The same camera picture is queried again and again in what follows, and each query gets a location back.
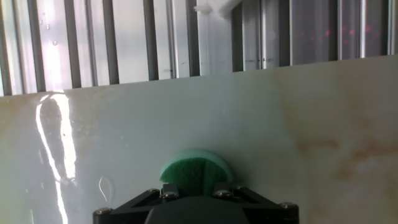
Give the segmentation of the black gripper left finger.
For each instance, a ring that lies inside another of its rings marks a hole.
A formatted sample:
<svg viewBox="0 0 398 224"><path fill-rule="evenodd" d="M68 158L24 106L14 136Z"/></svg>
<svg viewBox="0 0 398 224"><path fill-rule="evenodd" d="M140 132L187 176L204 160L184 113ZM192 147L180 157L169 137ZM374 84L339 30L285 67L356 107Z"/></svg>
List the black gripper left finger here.
<svg viewBox="0 0 398 224"><path fill-rule="evenodd" d="M158 205L180 198L176 184L149 189L117 208L99 208L93 212L93 224L144 224Z"/></svg>

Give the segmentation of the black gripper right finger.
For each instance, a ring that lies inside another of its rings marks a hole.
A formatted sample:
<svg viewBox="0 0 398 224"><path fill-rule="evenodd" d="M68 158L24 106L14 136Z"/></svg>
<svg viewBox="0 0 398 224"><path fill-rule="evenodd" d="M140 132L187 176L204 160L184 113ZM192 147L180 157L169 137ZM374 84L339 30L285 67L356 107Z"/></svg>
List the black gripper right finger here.
<svg viewBox="0 0 398 224"><path fill-rule="evenodd" d="M233 218L242 215L247 223L299 224L299 206L293 202L275 203L255 191L218 182L213 189L213 198L222 200L237 208Z"/></svg>

